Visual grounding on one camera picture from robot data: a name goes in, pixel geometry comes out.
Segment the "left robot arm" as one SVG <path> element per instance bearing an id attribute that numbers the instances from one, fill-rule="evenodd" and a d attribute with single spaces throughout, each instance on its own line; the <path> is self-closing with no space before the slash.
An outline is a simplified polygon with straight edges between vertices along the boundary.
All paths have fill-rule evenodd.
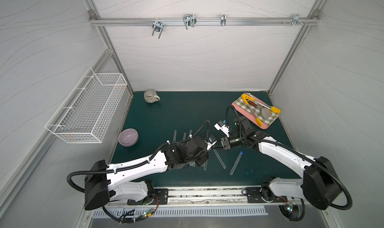
<path id="1" fill-rule="evenodd" d="M 182 141 L 163 143 L 152 155 L 132 161 L 107 164 L 96 162 L 91 170 L 77 171 L 67 176 L 67 183 L 85 196 L 84 209 L 95 210 L 120 200 L 143 202 L 152 200 L 155 191 L 151 182 L 138 179 L 188 167 L 203 165 L 209 158 L 214 138 L 190 136 Z"/>

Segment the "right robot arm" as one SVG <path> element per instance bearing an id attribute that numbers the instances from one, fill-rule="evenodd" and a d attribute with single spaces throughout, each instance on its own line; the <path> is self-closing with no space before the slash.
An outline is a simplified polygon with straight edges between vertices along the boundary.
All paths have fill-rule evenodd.
<path id="1" fill-rule="evenodd" d="M 299 176 L 299 179 L 270 178 L 265 182 L 268 195 L 306 200 L 319 210 L 332 207 L 346 211 L 353 206 L 351 194 L 338 178 L 332 163 L 323 156 L 307 156 L 263 131 L 257 131 L 248 137 L 240 137 L 238 134 L 224 136 L 220 143 L 224 150 L 246 144 L 249 148 L 279 161 Z"/>

